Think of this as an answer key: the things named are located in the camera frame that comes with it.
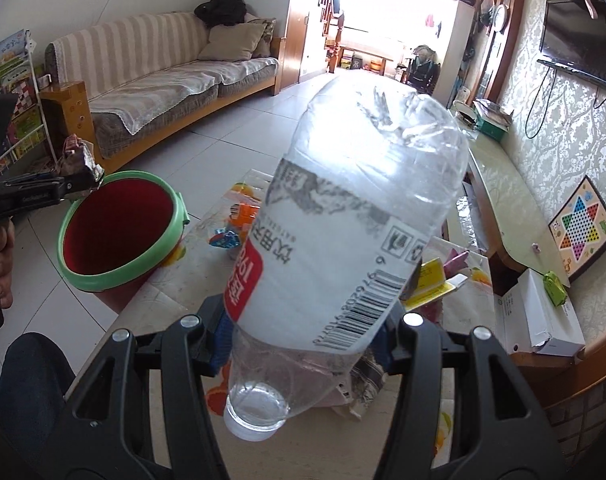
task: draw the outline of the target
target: white label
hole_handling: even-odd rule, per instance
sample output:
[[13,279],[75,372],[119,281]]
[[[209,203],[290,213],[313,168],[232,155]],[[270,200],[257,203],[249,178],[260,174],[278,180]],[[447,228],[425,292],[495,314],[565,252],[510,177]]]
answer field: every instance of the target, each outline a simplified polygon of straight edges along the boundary
[[363,352],[428,239],[282,160],[225,288],[225,307],[268,344]]

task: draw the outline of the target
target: trash can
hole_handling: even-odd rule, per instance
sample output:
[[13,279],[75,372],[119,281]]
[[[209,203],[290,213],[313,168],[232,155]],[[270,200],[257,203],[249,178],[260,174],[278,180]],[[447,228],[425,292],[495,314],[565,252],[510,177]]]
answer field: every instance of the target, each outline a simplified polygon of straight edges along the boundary
[[73,286],[117,314],[180,243],[189,215],[180,193],[144,171],[106,176],[75,202],[58,234],[58,264]]

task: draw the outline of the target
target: wooden door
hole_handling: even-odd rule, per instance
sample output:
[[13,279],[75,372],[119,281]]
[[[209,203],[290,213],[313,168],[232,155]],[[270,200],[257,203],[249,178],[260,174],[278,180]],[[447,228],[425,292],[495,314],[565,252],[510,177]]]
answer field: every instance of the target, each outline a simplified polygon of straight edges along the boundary
[[289,0],[288,23],[285,28],[285,61],[281,88],[299,82],[303,48],[307,36],[310,0]]

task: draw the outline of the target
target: floral wallpaper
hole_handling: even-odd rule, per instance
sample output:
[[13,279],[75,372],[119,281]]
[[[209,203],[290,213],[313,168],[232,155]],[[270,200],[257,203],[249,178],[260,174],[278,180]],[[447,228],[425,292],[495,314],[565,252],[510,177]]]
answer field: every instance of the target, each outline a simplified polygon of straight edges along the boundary
[[[593,110],[596,87],[558,73],[550,107],[539,135],[525,136],[525,121],[546,67],[536,63],[545,0],[526,0],[521,35],[509,79],[500,102],[514,108],[514,127],[504,149],[533,193],[544,216],[551,220],[588,174],[606,203],[606,103]],[[547,97],[552,80],[544,85]],[[601,102],[606,93],[599,92]],[[528,123],[532,136],[541,123],[544,99],[539,96]],[[606,252],[573,282],[570,299],[586,342],[606,331]]]

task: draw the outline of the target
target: plastic bottle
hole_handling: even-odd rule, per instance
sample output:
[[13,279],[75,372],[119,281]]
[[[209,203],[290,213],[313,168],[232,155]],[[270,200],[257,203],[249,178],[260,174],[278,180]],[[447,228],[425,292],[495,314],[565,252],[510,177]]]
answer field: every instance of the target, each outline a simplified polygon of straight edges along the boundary
[[467,164],[449,112],[408,86],[358,71],[314,97],[225,289],[236,436],[268,438],[349,374]]

